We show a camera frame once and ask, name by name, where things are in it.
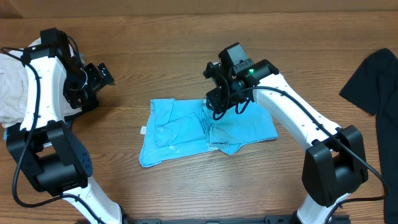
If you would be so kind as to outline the light blue printed t-shirt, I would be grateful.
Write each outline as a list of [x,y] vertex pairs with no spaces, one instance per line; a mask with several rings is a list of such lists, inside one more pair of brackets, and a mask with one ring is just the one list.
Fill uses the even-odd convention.
[[151,100],[149,119],[141,128],[141,166],[210,151],[232,155],[247,144],[278,137],[271,114],[255,103],[242,114],[230,109],[217,121],[212,114],[204,100]]

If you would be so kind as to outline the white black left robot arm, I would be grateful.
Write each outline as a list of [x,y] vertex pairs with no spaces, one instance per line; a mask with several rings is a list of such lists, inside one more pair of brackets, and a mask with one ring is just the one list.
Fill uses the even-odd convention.
[[129,223],[129,216],[93,178],[93,163],[72,133],[64,106],[82,115],[98,107],[97,92],[113,85],[106,65],[84,64],[76,42],[56,28],[40,32],[40,44],[21,50],[28,74],[27,109],[18,132],[6,140],[23,174],[50,201],[65,200],[90,223]]

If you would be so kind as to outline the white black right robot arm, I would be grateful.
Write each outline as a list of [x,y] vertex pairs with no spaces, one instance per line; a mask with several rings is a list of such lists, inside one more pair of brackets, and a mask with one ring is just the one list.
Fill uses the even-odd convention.
[[219,62],[209,62],[203,75],[214,81],[206,94],[214,119],[221,119],[239,104],[250,102],[270,112],[305,153],[302,183],[307,196],[293,215],[269,215],[267,223],[350,223],[334,212],[346,198],[368,180],[363,136],[354,126],[346,128],[312,108],[286,82],[270,61],[257,63],[235,43],[219,53]]

